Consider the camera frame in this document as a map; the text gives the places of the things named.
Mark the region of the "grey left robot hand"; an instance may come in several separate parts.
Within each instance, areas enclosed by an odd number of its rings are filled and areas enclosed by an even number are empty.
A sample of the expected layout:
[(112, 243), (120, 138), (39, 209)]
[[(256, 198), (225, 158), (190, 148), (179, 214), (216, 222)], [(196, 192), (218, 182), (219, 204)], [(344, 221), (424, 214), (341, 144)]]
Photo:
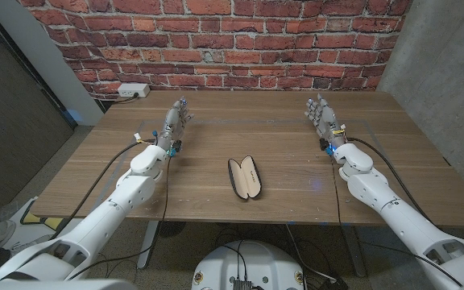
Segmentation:
[(184, 96), (176, 100), (166, 114), (156, 145), (165, 151), (170, 150), (174, 142), (181, 141), (186, 125), (193, 117)]

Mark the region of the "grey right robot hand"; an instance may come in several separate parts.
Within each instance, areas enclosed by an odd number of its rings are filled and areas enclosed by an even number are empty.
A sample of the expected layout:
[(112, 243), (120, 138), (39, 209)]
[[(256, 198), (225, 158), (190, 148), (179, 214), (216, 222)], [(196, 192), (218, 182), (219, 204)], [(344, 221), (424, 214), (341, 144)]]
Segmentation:
[(347, 143), (346, 126), (338, 123), (334, 110), (320, 94), (316, 100), (310, 98), (306, 107), (304, 115), (311, 121), (320, 137), (320, 149), (328, 155), (333, 155), (340, 146)]

